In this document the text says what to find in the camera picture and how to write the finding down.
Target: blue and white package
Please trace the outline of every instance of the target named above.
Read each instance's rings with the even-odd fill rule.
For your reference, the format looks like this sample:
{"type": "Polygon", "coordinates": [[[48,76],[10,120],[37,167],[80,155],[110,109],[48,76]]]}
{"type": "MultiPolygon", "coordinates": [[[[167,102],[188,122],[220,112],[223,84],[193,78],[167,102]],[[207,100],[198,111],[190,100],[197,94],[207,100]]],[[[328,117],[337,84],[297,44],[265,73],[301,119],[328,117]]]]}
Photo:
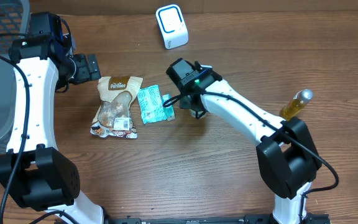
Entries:
{"type": "MultiPolygon", "coordinates": [[[[162,103],[164,104],[167,100],[171,98],[171,95],[165,94],[162,96],[162,103]]],[[[168,106],[164,108],[165,115],[167,116],[167,121],[172,121],[175,119],[175,112],[173,112],[173,106],[168,106]]]]}
{"type": "Polygon", "coordinates": [[[164,108],[162,107],[161,94],[158,85],[140,89],[137,94],[137,99],[139,101],[140,112],[144,124],[167,119],[164,108]]]}

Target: yellow liquid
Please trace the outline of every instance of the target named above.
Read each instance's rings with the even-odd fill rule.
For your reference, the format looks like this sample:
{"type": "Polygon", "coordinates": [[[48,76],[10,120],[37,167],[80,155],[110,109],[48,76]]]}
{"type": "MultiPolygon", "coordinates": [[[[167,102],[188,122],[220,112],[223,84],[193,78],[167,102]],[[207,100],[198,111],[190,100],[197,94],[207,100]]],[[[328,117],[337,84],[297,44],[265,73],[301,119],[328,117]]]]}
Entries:
{"type": "Polygon", "coordinates": [[[283,109],[280,110],[280,117],[289,121],[292,117],[297,115],[299,111],[301,111],[306,106],[306,103],[299,99],[293,99],[291,102],[284,106],[283,109]]]}

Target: food package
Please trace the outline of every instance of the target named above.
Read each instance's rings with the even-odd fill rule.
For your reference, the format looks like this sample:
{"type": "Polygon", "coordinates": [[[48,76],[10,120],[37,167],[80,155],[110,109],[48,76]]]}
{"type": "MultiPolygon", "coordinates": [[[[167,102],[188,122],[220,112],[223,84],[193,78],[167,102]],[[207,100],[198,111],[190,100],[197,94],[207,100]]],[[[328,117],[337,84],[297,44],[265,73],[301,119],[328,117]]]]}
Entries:
{"type": "MultiPolygon", "coordinates": [[[[165,94],[162,96],[162,103],[164,104],[167,100],[171,98],[171,95],[165,94]]],[[[175,113],[173,112],[173,106],[164,107],[165,115],[167,116],[167,121],[172,121],[175,119],[175,113]]]]}
{"type": "Polygon", "coordinates": [[[146,123],[154,123],[167,119],[162,107],[160,89],[158,85],[152,85],[139,90],[137,94],[140,111],[142,112],[142,121],[146,123]]]}
{"type": "Polygon", "coordinates": [[[107,136],[137,138],[129,107],[136,99],[142,81],[143,78],[139,77],[102,77],[99,79],[98,90],[101,105],[93,118],[91,134],[102,138],[107,136]]]}

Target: white device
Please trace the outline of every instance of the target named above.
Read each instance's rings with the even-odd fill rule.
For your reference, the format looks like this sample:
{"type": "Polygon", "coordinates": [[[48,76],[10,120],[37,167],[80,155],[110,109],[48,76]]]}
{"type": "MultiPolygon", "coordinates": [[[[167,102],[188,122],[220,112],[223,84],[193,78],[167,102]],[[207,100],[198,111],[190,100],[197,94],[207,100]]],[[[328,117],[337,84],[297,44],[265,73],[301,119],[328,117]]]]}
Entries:
{"type": "Polygon", "coordinates": [[[158,26],[164,40],[166,49],[172,49],[187,44],[189,35],[185,19],[179,6],[171,4],[164,6],[155,12],[158,26]]]}

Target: wooden table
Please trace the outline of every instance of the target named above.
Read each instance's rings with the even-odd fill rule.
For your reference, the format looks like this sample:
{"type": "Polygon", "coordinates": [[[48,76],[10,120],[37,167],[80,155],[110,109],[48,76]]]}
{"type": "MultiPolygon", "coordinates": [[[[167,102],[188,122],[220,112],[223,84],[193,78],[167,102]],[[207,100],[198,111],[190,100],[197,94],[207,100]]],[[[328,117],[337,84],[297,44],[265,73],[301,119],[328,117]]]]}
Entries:
{"type": "MultiPolygon", "coordinates": [[[[190,41],[165,50],[154,15],[65,16],[77,53],[95,53],[103,76],[144,78],[176,95],[165,70],[179,57],[213,65],[240,94],[278,114],[304,88],[315,97],[301,112],[339,187],[310,195],[307,210],[333,223],[358,223],[358,11],[185,15],[190,41]]],[[[89,133],[99,106],[96,82],[55,97],[59,150],[77,166],[82,191],[113,217],[233,217],[270,213],[273,193],[260,178],[255,147],[217,116],[143,125],[134,141],[89,133]]],[[[332,184],[323,167],[314,187],[332,184]]],[[[3,188],[0,186],[0,200],[3,188]]],[[[11,199],[6,223],[41,215],[11,199]]],[[[44,223],[51,223],[53,218],[44,223]]]]}

